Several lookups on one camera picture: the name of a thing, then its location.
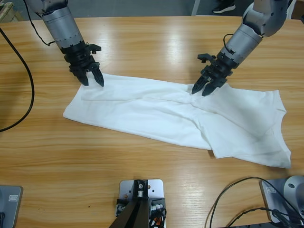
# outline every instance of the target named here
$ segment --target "gray device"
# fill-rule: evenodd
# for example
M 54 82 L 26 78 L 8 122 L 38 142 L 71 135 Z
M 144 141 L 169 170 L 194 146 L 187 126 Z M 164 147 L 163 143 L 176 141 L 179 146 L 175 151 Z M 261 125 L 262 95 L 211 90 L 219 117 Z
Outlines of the gray device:
M 267 180 L 295 207 L 304 218 L 304 176 L 292 176 L 289 178 Z M 269 209 L 276 209 L 293 217 L 298 215 L 286 204 L 284 199 L 268 183 L 262 181 L 261 189 L 264 200 Z M 274 223 L 280 222 L 272 213 L 268 212 L 269 219 Z
M 19 186 L 0 186 L 0 228 L 15 227 L 22 193 Z

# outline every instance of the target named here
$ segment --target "power cord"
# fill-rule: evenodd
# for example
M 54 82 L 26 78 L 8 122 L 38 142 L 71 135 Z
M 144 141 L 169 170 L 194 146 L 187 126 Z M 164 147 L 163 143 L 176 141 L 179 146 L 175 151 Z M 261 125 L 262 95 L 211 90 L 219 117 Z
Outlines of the power cord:
M 30 111 L 31 111 L 31 109 L 33 107 L 33 104 L 34 104 L 35 88 L 34 88 L 33 76 L 32 76 L 32 73 L 30 72 L 30 69 L 29 69 L 27 63 L 24 61 L 24 59 L 22 58 L 22 56 L 19 54 L 19 52 L 17 51 L 17 49 L 14 47 L 14 45 L 11 43 L 11 41 L 5 35 L 5 33 L 3 32 L 3 30 L 1 28 L 0 28 L 0 33 L 5 38 L 5 40 L 8 42 L 8 44 L 10 45 L 10 47 L 14 50 L 14 52 L 16 53 L 16 55 L 20 58 L 20 60 L 23 63 L 24 67 L 26 68 L 26 70 L 28 72 L 29 80 L 30 80 L 31 89 L 32 89 L 32 98 L 31 98 L 30 105 L 28 107 L 27 112 L 23 115 L 23 117 L 21 117 L 17 122 L 15 122 L 14 124 L 12 124 L 11 126 L 8 126 L 6 128 L 0 129 L 0 132 L 3 132 L 3 131 L 6 131 L 8 129 L 11 129 L 14 126 L 16 126 L 17 124 L 21 123 L 28 116 L 28 114 L 30 113 Z
M 263 179 L 263 178 L 260 178 L 260 177 L 247 177 L 247 178 L 243 178 L 243 179 L 241 179 L 241 180 L 239 180 L 239 181 L 236 181 L 236 182 L 234 182 L 234 183 L 232 183 L 232 184 L 230 184 L 229 186 L 227 186 L 220 194 L 219 194 L 219 196 L 217 197 L 217 199 L 215 200 L 215 203 L 214 203 L 214 205 L 213 205 L 213 210 L 212 210 L 212 214 L 211 214 L 211 217 L 210 217 L 210 224 L 209 224 L 209 228 L 212 228 L 212 221 L 213 221 L 213 217 L 214 217 L 214 213 L 215 213 L 215 209 L 216 209 L 216 207 L 217 207 L 217 205 L 218 205 L 218 202 L 219 202 L 219 199 L 222 197 L 222 195 L 227 191 L 227 190 L 229 190 L 231 187 L 233 187 L 233 186 L 235 186 L 236 184 L 238 184 L 238 183 L 240 183 L 240 182 L 243 182 L 243 181 L 246 181 L 246 180 L 249 180 L 249 179 L 258 179 L 258 180 L 261 180 L 261 181 L 264 181 L 264 182 L 266 182 L 268 185 L 270 185 L 272 188 L 274 188 L 274 190 L 276 190 L 276 192 L 280 195 L 280 197 L 282 197 L 282 199 L 293 209 L 293 211 L 296 213 L 296 215 L 298 216 L 298 217 L 295 217 L 295 218 L 297 218 L 297 219 L 299 219 L 299 220 L 301 220 L 302 222 L 303 222 L 303 224 L 304 224 L 304 219 L 301 217 L 301 215 L 300 215 L 300 213 L 295 209 L 295 207 L 278 191 L 278 189 L 273 185 L 273 184 L 271 184 L 270 182 L 268 182 L 267 180 L 265 180 L 265 179 Z M 249 213 L 249 212 L 252 212 L 252 211 L 255 211 L 255 210 L 267 210 L 267 211 L 271 211 L 272 213 L 273 213 L 273 215 L 276 217 L 276 218 L 278 218 L 282 223 L 287 223 L 287 222 L 289 222 L 289 221 L 286 221 L 286 220 L 284 220 L 284 217 L 283 216 L 280 216 L 280 215 L 287 215 L 287 216 L 289 216 L 288 214 L 284 214 L 284 213 L 282 213 L 282 212 L 280 212 L 280 211 L 278 211 L 278 210 L 270 210 L 270 209 L 266 209 L 266 208 L 255 208 L 255 209 L 250 209 L 250 210 L 247 210 L 247 211 L 245 211 L 245 212 L 243 212 L 243 213 L 241 213 L 239 216 L 237 216 L 232 222 L 230 222 L 229 223 L 229 225 L 227 226 L 227 227 L 231 227 L 232 226 L 232 224 L 236 221 L 236 220 L 238 220 L 240 217 L 242 217 L 243 215 L 245 215 L 245 214 L 247 214 L 247 213 Z
M 55 41 L 52 41 L 52 42 L 49 42 L 49 43 L 46 43 L 43 39 L 42 39 L 42 37 L 39 35 L 39 33 L 37 32 L 37 29 L 36 29 L 36 27 L 35 27 L 35 25 L 34 25 L 34 23 L 32 22 L 32 19 L 31 19 L 31 17 L 30 17 L 30 14 L 29 14 L 29 8 L 28 8 L 28 5 L 27 5 L 27 3 L 25 2 L 25 0 L 23 0 L 23 2 L 24 2 L 24 4 L 25 4 L 25 8 L 27 9 L 27 13 L 28 13 L 28 18 L 29 18 L 29 21 L 30 21 L 30 23 L 31 23 L 31 25 L 32 25 L 32 27 L 34 28 L 34 30 L 35 30 L 35 32 L 36 32 L 36 34 L 37 34 L 37 36 L 41 39 L 41 41 L 42 41 L 42 43 L 44 43 L 45 45 L 48 45 L 48 46 L 50 46 L 51 44 L 53 44 L 53 43 L 55 43 Z

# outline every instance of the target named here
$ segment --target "metal cylinder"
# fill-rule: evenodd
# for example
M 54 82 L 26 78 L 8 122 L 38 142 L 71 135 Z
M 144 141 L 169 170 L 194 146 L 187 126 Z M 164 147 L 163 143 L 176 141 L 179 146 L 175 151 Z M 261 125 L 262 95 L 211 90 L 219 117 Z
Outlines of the metal cylinder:
M 138 191 L 137 192 L 137 197 L 143 197 L 143 191 Z
M 83 41 L 68 6 L 46 13 L 42 19 L 59 48 L 69 48 Z
M 228 50 L 231 50 L 234 53 L 230 53 L 225 47 L 221 49 L 221 53 L 225 54 L 228 58 L 233 59 L 237 64 L 241 64 L 261 41 L 262 37 L 255 33 L 251 27 L 242 24 L 238 27 L 226 45 Z

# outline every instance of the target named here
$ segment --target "metal base plate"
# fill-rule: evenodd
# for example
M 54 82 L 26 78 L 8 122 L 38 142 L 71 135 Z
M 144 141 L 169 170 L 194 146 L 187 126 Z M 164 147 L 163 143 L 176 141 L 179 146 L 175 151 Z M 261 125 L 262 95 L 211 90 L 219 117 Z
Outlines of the metal base plate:
M 163 182 L 160 179 L 148 180 L 150 188 L 148 189 L 148 196 L 153 198 L 165 198 L 163 192 Z M 134 180 L 123 180 L 119 185 L 119 199 L 131 201 L 133 197 Z
M 19 186 L 0 186 L 0 211 L 5 214 L 3 228 L 15 227 L 22 192 Z

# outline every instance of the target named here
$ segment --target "floor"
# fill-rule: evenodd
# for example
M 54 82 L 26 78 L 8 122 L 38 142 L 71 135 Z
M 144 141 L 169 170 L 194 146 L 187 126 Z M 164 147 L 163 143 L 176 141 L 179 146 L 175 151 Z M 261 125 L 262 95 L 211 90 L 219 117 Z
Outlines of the floor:
M 23 0 L 13 2 L 24 19 L 28 16 Z M 195 0 L 70 0 L 69 7 L 75 18 L 85 17 L 125 17 L 125 16 L 190 16 Z M 253 0 L 235 0 L 236 9 L 222 15 L 242 16 Z M 201 0 L 198 15 L 215 15 L 212 9 L 219 0 Z M 32 19 L 40 19 L 30 12 Z

